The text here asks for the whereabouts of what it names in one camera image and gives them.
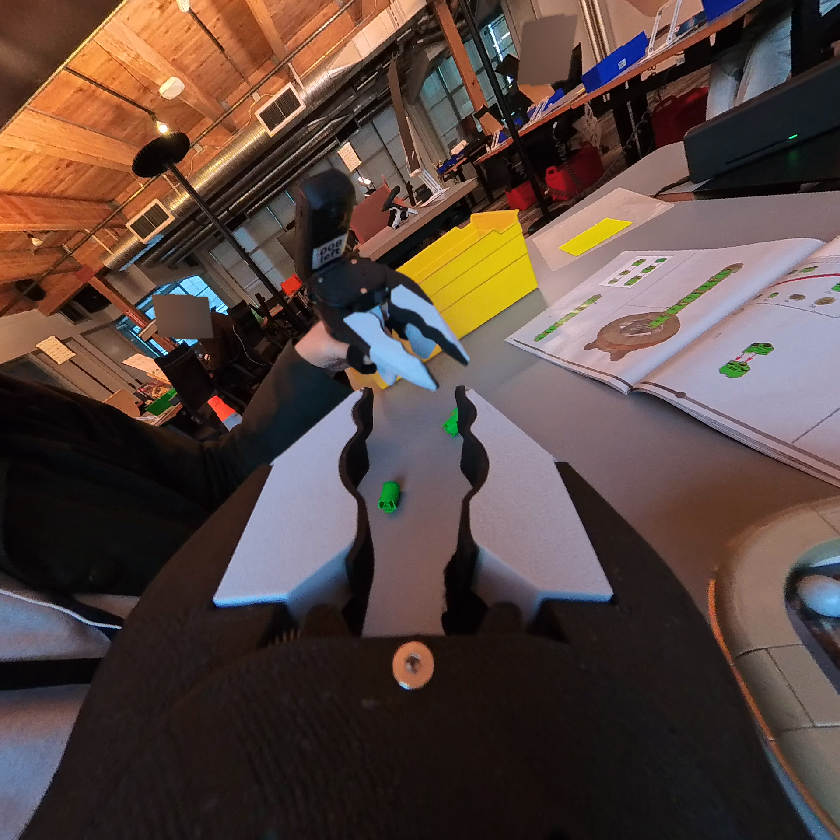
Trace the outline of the blue plastic bin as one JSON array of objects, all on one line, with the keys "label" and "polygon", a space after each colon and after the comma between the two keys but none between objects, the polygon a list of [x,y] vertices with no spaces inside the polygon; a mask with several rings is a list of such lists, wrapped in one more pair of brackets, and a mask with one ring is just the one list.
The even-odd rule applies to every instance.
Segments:
[{"label": "blue plastic bin", "polygon": [[596,63],[582,74],[581,83],[587,92],[593,92],[633,67],[645,58],[648,49],[648,34],[640,32],[630,41]]}]

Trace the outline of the black electronic device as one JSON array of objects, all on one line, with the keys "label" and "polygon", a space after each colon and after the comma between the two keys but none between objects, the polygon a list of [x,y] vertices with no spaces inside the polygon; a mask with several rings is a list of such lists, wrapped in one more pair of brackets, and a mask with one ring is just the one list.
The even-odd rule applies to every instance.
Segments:
[{"label": "black electronic device", "polygon": [[691,129],[684,146],[696,198],[837,189],[839,58]]}]

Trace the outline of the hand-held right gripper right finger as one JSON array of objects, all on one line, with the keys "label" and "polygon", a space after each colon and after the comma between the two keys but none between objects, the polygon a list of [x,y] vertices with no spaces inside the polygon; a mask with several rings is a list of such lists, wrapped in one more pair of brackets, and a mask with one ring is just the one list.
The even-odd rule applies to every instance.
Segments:
[{"label": "hand-held right gripper right finger", "polygon": [[611,601],[554,457],[476,391],[460,385],[455,400],[470,489],[444,572],[444,632],[474,633],[498,603],[530,623],[547,600]]}]

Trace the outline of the silver air duct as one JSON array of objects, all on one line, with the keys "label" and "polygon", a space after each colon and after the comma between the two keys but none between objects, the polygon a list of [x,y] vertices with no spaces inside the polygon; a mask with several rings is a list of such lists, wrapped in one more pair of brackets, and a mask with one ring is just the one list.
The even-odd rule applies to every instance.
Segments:
[{"label": "silver air duct", "polygon": [[[367,24],[357,36],[351,39],[351,42],[340,51],[333,64],[326,69],[308,74],[299,85],[293,83],[301,90],[307,108],[274,136],[270,137],[266,133],[254,115],[248,126],[239,132],[211,160],[188,177],[196,192],[208,202],[213,194],[217,193],[248,163],[252,162],[258,153],[269,148],[271,141],[278,140],[283,133],[294,128],[303,117],[311,115],[314,109],[320,106],[345,80],[350,71],[361,63],[363,58],[367,57],[375,47],[382,44],[395,32],[394,22],[393,7],[388,7]],[[165,228],[161,234],[166,233],[175,222],[183,220],[196,209],[193,199],[181,187],[161,201],[167,205],[175,216],[175,221]],[[118,241],[113,254],[105,259],[104,265],[112,270],[120,270],[128,265],[132,259],[135,259],[147,245],[142,244],[132,233],[127,233]]]}]

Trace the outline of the tan round brick model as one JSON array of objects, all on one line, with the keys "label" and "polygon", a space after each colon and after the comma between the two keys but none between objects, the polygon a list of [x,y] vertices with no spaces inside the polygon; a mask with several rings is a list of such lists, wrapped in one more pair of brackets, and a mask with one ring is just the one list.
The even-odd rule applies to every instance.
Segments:
[{"label": "tan round brick model", "polygon": [[765,748],[816,837],[838,838],[838,621],[810,614],[807,576],[838,577],[838,497],[793,507],[735,541],[709,584],[712,630]]}]

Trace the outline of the white ceiling vent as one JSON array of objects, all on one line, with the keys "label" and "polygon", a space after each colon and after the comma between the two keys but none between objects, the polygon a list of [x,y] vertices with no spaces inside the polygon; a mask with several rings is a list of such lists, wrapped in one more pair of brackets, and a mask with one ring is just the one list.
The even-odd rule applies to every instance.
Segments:
[{"label": "white ceiling vent", "polygon": [[255,111],[257,121],[273,137],[307,108],[301,90],[289,83]]},{"label": "white ceiling vent", "polygon": [[141,213],[132,217],[127,229],[144,245],[147,245],[172,222],[174,214],[160,199],[154,199]]}]

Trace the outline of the yellow paper card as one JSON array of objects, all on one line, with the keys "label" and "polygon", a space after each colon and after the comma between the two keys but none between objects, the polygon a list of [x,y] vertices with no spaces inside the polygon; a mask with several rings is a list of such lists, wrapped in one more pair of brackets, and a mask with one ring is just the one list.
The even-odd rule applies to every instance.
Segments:
[{"label": "yellow paper card", "polygon": [[573,257],[581,256],[598,245],[603,244],[606,240],[622,233],[622,231],[632,225],[634,225],[634,222],[630,220],[605,217],[564,242],[559,246],[559,251]]}]

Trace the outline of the person's grey pants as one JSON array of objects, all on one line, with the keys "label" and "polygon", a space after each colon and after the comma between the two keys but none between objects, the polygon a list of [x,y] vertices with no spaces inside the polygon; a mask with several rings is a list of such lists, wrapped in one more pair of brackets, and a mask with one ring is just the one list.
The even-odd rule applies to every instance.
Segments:
[{"label": "person's grey pants", "polygon": [[138,601],[66,602],[2,574],[1,836],[18,838],[65,751],[92,672]]}]

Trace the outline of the open instruction booklet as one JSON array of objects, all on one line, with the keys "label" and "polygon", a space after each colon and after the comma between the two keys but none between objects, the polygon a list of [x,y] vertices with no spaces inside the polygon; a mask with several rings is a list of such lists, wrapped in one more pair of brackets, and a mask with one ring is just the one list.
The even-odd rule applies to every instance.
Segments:
[{"label": "open instruction booklet", "polygon": [[624,250],[507,342],[838,486],[838,238]]}]

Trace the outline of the brown chair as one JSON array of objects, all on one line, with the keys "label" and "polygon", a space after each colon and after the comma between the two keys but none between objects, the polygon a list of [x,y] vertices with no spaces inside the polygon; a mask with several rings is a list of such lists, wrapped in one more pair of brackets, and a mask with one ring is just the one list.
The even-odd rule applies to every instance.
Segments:
[{"label": "brown chair", "polygon": [[373,193],[365,195],[353,210],[350,229],[360,245],[388,226],[390,212],[382,208],[391,192],[388,185],[383,184]]}]

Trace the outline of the black floor lamp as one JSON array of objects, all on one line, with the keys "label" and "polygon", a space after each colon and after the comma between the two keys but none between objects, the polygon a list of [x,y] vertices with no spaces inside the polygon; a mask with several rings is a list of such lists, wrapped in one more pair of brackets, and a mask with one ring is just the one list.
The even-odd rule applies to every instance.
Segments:
[{"label": "black floor lamp", "polygon": [[291,307],[281,290],[279,290],[261,270],[261,268],[258,267],[256,262],[237,241],[233,233],[216,216],[212,208],[202,199],[184,174],[177,168],[177,164],[183,160],[190,147],[191,142],[184,132],[162,133],[158,138],[147,143],[134,156],[132,162],[132,172],[136,176],[146,179],[162,175],[164,172],[172,173],[174,178],[182,186],[183,191],[192,198],[194,204],[204,213],[209,222],[224,237],[231,247],[234,248],[235,252],[251,269],[255,277],[257,277],[267,288],[276,303],[282,306],[282,314],[290,324],[290,329],[293,334],[296,336],[301,335],[306,326],[305,322],[301,320],[296,310]]}]

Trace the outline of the person's left hand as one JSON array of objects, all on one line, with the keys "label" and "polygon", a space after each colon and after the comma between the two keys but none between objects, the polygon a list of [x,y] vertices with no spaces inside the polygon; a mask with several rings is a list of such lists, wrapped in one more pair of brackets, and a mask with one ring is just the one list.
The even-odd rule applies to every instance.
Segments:
[{"label": "person's left hand", "polygon": [[346,371],[350,366],[350,346],[334,338],[320,320],[296,342],[295,350],[304,361],[331,375]]}]

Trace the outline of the person's left forearm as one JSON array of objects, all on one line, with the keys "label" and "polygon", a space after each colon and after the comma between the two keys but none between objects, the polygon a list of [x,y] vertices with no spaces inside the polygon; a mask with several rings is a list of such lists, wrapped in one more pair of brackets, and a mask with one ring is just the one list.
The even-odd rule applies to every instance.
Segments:
[{"label": "person's left forearm", "polygon": [[205,446],[217,466],[239,479],[271,464],[351,393],[346,361],[332,371],[299,354],[302,341],[280,353],[248,404],[242,422]]}]

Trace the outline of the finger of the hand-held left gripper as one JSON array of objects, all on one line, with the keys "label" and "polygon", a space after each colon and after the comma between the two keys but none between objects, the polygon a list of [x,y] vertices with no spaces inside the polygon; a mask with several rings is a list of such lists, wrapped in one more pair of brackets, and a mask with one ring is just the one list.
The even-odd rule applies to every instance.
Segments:
[{"label": "finger of the hand-held left gripper", "polygon": [[353,312],[343,319],[343,323],[367,346],[365,355],[375,365],[385,387],[403,380],[431,392],[438,389],[425,363],[385,330],[380,316],[372,311]]},{"label": "finger of the hand-held left gripper", "polygon": [[401,283],[390,289],[389,295],[389,321],[417,355],[426,359],[437,346],[462,365],[469,363],[463,345],[422,289]]}]

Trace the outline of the person's black jacket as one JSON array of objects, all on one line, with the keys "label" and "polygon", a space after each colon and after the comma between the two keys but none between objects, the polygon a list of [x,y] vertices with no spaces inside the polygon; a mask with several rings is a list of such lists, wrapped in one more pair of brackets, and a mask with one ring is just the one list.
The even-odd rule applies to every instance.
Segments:
[{"label": "person's black jacket", "polygon": [[38,591],[141,595],[273,459],[246,423],[203,444],[83,395],[1,380],[2,572]]}]

